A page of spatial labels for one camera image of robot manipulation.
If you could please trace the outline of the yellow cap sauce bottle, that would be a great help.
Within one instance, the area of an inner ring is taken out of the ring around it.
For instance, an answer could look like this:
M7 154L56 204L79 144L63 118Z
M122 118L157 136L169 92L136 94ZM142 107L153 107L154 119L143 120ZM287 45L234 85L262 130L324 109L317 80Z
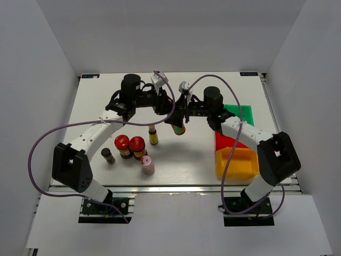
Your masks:
M184 96L180 96L175 103L175 109L173 114L165 121L165 123L170 124L176 135L182 135L185 132L184 126Z

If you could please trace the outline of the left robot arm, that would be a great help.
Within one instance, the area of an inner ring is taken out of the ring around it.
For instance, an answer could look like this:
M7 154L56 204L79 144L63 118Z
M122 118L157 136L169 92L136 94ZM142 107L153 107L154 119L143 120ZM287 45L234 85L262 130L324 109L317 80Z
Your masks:
M112 208L112 192L93 177L90 161L98 149L136 113L137 108L152 107L158 115L168 118L175 111L175 98L169 97L163 85L168 85L164 73L155 71L151 77L151 89L141 89L137 74L125 75L120 90L114 93L100 118L89 123L89 128L69 143L59 143L54 148L52 178L79 196L94 201L102 213Z

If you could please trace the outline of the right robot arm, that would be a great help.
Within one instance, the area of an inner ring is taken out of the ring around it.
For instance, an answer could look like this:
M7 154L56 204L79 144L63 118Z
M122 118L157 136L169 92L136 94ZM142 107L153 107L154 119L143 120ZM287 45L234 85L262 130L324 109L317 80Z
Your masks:
M240 193L242 214L254 212L280 182L301 169L301 162L287 133L268 133L242 121L224 108L223 96L217 87L205 88L202 101L194 101L187 84L181 85L179 91L181 95L166 123L181 129L191 116L206 117L213 131L235 137L236 141L257 154L259 175Z

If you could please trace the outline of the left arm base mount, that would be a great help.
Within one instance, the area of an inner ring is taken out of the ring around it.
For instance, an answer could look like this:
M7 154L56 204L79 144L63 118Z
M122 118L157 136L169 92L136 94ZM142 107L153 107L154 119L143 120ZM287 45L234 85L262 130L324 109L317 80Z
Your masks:
M112 205L121 212L120 214L111 206L95 204L89 199L84 199L80 207L78 222L92 224L128 224L132 219L134 203L135 199L132 196L113 196Z

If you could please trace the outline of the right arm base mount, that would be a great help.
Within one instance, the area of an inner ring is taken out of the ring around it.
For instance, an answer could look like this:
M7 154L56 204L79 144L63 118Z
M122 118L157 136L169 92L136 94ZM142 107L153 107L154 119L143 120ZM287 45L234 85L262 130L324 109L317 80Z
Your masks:
M225 197L225 204L231 212L240 212L248 208L241 197ZM267 198L259 206L244 214L229 214L223 207L218 206L218 210L223 213L225 227L266 227L274 226L274 218L271 215L272 205Z

